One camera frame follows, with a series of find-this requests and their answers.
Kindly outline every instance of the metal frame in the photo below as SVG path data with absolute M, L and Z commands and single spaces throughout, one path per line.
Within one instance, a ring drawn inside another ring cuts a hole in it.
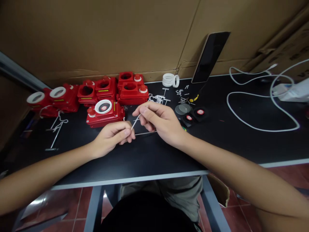
M 43 88 L 49 88 L 46 84 L 16 64 L 2 52 L 0 52 L 0 70 L 13 77 L 14 79 L 22 82 L 36 92 L 42 91 Z

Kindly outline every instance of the phone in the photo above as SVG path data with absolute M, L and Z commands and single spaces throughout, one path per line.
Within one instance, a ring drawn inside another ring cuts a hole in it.
M 206 82 L 231 32 L 216 32 L 207 36 L 191 83 Z

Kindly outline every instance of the person's right hand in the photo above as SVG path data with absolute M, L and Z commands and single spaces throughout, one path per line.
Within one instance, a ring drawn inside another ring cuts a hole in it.
M 185 142 L 187 132 L 181 127 L 174 111 L 165 105 L 148 101 L 132 113 L 139 116 L 141 125 L 153 132 L 157 130 L 160 137 L 168 144 L 176 147 Z

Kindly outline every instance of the black table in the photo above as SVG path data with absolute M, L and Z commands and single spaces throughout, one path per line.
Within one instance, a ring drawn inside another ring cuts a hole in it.
M 256 76 L 235 75 L 238 82 L 245 82 L 253 77 Z M 191 84 L 190 81 L 181 80 L 177 89 L 183 89 L 183 94 L 192 93 L 198 91 L 204 84 Z M 147 86 L 154 96 L 164 93 L 161 82 L 147 83 Z M 188 133 L 264 167 L 308 163 L 309 120 L 305 117 L 306 104 L 277 100 L 279 105 L 301 125 L 300 129 L 290 132 L 254 130 L 240 122 L 226 104 L 226 96 L 230 92 L 243 91 L 269 95 L 269 87 L 270 84 L 260 84 L 258 81 L 239 86 L 228 75 L 210 77 L 197 101 L 197 104 L 209 110 L 210 116 L 206 121 L 187 128 Z M 176 95 L 175 88 L 169 89 L 165 96 L 171 102 L 167 105 L 175 109 L 180 101 L 179 96 Z M 255 127 L 268 130 L 295 127 L 293 121 L 277 109 L 270 98 L 234 94 L 230 96 L 230 104 L 240 118 Z M 135 119 L 132 117 L 135 108 L 136 106 L 128 106 L 126 120 L 132 122 Z M 23 150 L 15 151 L 9 173 L 91 142 L 99 130 L 91 129 L 86 124 L 86 110 L 81 105 L 77 113 L 61 115 L 62 119 L 68 119 L 69 123 L 62 126 L 54 146 L 59 149 L 57 151 L 45 151 L 55 136 L 55 133 L 45 129 L 50 128 L 54 119 L 39 120 L 24 143 Z M 137 122 L 135 132 L 147 131 Z M 108 155 L 90 161 L 62 178 L 53 189 L 203 175 L 207 172 L 201 164 L 169 146 L 157 133 L 153 133 L 139 135 L 131 144 L 116 146 Z

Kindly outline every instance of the cardboard wall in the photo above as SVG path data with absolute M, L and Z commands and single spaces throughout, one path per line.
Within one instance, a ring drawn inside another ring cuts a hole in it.
M 242 68 L 308 0 L 53 0 L 0 4 L 0 51 L 51 87 L 133 71 L 192 77 L 207 34 L 231 31 L 212 74 Z
M 30 108 L 26 103 L 26 99 L 31 93 L 1 75 L 0 82 L 0 102 L 2 106 L 2 113 L 0 114 L 0 150 L 2 150 L 20 121 L 29 112 Z

